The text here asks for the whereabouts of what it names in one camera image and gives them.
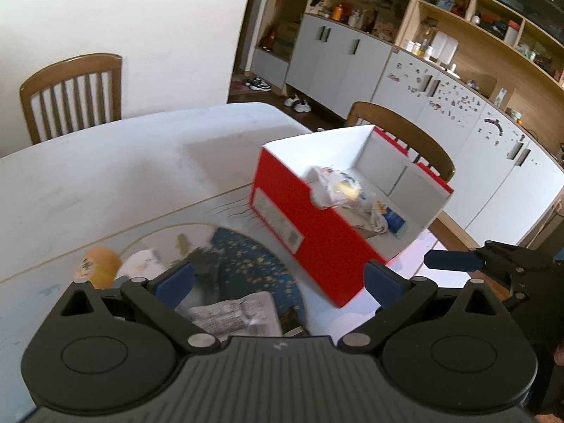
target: white wall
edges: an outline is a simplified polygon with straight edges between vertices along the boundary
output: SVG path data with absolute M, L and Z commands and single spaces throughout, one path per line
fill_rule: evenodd
M 219 105 L 247 0 L 0 0 L 0 156 L 29 146 L 19 87 L 90 52 L 123 57 L 124 118 Z

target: plastic bag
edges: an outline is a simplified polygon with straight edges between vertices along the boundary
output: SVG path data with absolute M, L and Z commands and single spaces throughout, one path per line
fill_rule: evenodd
M 318 198 L 321 207 L 345 207 L 357 212 L 363 221 L 356 227 L 374 232 L 384 233 L 388 230 L 388 222 L 383 216 L 383 204 L 374 194 L 364 192 L 360 183 L 347 173 L 330 167 L 313 167 L 319 181 L 325 187 L 325 198 Z

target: egg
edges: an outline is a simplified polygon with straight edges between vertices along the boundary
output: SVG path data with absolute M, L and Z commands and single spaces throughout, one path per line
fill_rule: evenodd
M 105 246 L 95 246 L 84 253 L 74 278 L 85 278 L 97 289 L 109 288 L 120 267 L 117 253 Z

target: red box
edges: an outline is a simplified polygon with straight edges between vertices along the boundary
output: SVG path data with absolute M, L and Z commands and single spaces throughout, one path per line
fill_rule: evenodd
M 402 234 L 365 239 L 350 210 L 321 209 L 312 166 L 346 171 L 405 220 Z M 337 307 L 364 287 L 371 259 L 387 263 L 435 219 L 452 189 L 374 125 L 273 141 L 261 150 L 250 204 Z

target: metal screw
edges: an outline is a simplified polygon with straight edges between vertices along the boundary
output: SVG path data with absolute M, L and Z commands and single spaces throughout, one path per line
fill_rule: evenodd
M 194 348 L 209 348 L 215 343 L 215 337 L 207 332 L 192 334 L 188 337 L 188 344 Z
M 370 336 L 362 332 L 350 332 L 343 337 L 343 343 L 349 347 L 366 347 L 370 343 Z

